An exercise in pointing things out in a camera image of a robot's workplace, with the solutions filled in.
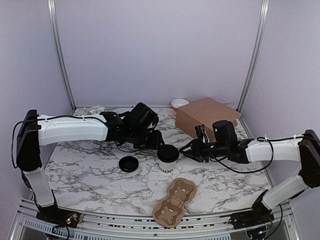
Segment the single white paper cup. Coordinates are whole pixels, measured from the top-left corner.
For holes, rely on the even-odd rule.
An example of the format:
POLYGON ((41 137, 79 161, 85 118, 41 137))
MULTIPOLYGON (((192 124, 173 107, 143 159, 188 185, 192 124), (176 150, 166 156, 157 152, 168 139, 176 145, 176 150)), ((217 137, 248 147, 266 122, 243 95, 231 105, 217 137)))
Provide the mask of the single white paper cup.
POLYGON ((173 170, 176 167, 177 161, 172 161, 172 162, 164 162, 164 161, 159 161, 159 167, 162 173, 169 174, 172 173, 173 170))

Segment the black plastic cup lid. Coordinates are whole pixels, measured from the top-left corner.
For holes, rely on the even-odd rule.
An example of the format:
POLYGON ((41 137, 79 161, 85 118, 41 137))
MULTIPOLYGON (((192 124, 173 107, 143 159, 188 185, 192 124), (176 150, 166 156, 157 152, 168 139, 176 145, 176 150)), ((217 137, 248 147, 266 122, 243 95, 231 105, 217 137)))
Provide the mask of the black plastic cup lid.
POLYGON ((119 168, 126 173, 132 173, 137 170, 139 161, 136 157, 125 156, 118 162, 119 168))

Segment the brown paper bag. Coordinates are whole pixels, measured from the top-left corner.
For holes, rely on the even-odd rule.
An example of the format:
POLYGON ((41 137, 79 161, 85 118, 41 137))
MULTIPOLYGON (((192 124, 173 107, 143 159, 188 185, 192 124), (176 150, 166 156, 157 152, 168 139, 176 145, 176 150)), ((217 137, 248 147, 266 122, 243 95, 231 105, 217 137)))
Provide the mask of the brown paper bag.
POLYGON ((241 116, 235 109, 207 97, 179 107, 175 125, 193 139, 197 138, 195 127, 204 125, 209 141, 214 142, 216 139, 213 123, 227 120, 236 127, 237 119, 241 116))

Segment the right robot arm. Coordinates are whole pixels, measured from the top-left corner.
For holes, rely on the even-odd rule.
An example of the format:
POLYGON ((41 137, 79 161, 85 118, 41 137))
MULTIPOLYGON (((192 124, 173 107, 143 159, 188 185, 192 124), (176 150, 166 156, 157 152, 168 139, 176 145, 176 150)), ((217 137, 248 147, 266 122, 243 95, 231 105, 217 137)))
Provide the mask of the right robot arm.
POLYGON ((274 220, 274 208, 305 190, 320 185, 320 138, 314 130, 308 129, 301 135, 280 139, 259 137, 239 140, 233 129, 215 127, 215 142, 205 141, 205 134, 199 126, 196 127, 196 132, 198 137, 179 151, 185 157, 200 163, 213 160, 227 168, 224 159, 239 164, 265 162, 262 170, 278 162, 300 164, 299 171, 293 176, 261 193, 250 210, 233 213, 229 222, 234 229, 253 227, 274 220))

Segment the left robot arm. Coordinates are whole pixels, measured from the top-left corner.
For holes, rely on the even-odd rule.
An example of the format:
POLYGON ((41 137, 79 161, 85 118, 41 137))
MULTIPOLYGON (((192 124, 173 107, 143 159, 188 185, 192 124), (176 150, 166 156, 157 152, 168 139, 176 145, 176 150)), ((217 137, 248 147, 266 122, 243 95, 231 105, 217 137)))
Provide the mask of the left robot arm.
POLYGON ((164 145, 162 134, 156 129, 158 115, 149 107, 138 104, 131 111, 116 113, 102 111, 92 115, 40 115, 29 110, 24 120, 15 126, 12 136, 11 160, 21 171, 21 177, 32 191, 38 209, 37 218, 61 227, 75 228, 82 214, 62 209, 45 174, 41 147, 69 146, 79 142, 112 142, 117 146, 131 144, 135 152, 158 150, 164 145))

